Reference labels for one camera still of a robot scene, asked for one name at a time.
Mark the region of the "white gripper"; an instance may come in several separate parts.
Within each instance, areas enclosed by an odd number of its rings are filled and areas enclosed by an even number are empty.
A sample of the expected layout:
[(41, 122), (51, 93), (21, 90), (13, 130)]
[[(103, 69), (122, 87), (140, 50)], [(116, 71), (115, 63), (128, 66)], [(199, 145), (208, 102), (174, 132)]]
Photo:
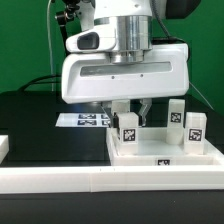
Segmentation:
[(151, 98), (187, 92), (187, 59), (186, 44), (156, 45), (144, 53), (142, 62), (131, 64), (112, 64), (106, 53), (71, 54), (62, 67), (62, 98), (68, 104), (102, 102), (110, 128), (118, 128), (119, 119), (112, 103), (103, 101), (141, 99), (138, 115), (145, 126)]

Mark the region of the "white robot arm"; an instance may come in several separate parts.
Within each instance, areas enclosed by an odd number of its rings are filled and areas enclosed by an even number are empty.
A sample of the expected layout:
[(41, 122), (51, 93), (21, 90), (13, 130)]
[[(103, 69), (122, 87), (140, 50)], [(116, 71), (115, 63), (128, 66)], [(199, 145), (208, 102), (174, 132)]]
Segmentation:
[(81, 0), (74, 13), (82, 31), (65, 39), (61, 94), (68, 104), (111, 103), (112, 116), (130, 114), (140, 100), (181, 96), (189, 89), (189, 47), (166, 34), (152, 36), (152, 22), (184, 19), (201, 0)]

